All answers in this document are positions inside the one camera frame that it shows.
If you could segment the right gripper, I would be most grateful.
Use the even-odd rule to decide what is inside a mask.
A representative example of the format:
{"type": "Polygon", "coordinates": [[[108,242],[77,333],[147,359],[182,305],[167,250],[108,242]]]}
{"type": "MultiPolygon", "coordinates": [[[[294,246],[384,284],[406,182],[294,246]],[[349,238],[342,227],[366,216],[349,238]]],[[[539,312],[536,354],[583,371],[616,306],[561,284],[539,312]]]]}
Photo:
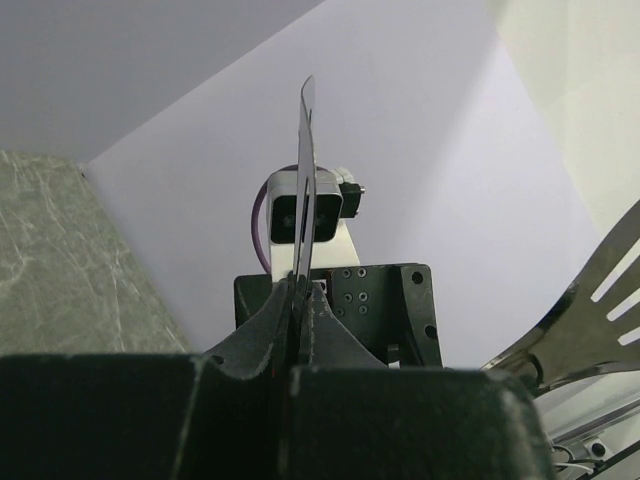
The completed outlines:
{"type": "Polygon", "coordinates": [[[275,281],[234,281],[237,368],[442,365],[432,278],[425,264],[315,269],[275,281]]]}

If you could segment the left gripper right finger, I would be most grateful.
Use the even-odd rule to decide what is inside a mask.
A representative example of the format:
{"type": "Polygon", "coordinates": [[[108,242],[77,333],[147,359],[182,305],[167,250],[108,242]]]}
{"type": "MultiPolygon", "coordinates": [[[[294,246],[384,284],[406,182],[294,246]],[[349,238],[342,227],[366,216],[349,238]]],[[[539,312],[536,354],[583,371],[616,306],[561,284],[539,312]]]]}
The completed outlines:
{"type": "Polygon", "coordinates": [[[315,289],[289,380],[293,479],[551,479],[524,386],[502,372],[380,363],[315,289]]]}

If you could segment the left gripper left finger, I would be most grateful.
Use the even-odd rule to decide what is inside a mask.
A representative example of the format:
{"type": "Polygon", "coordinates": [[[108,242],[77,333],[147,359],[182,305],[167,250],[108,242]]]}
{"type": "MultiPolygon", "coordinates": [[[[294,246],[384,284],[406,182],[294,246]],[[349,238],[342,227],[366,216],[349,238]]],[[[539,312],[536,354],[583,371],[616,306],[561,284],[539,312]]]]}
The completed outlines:
{"type": "Polygon", "coordinates": [[[204,353],[20,354],[1,360],[5,479],[271,479],[291,295],[204,353]]]}

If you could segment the metal serving tongs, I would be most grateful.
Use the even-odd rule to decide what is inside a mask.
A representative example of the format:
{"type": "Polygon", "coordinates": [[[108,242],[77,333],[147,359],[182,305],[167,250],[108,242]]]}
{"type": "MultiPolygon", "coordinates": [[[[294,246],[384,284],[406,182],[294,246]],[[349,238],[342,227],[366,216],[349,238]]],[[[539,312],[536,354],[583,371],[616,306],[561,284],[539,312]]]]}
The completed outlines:
{"type": "Polygon", "coordinates": [[[482,72],[314,77],[318,160],[367,187],[357,250],[431,267],[448,366],[525,334],[639,197],[639,144],[593,95],[536,113],[518,81],[482,72]]]}

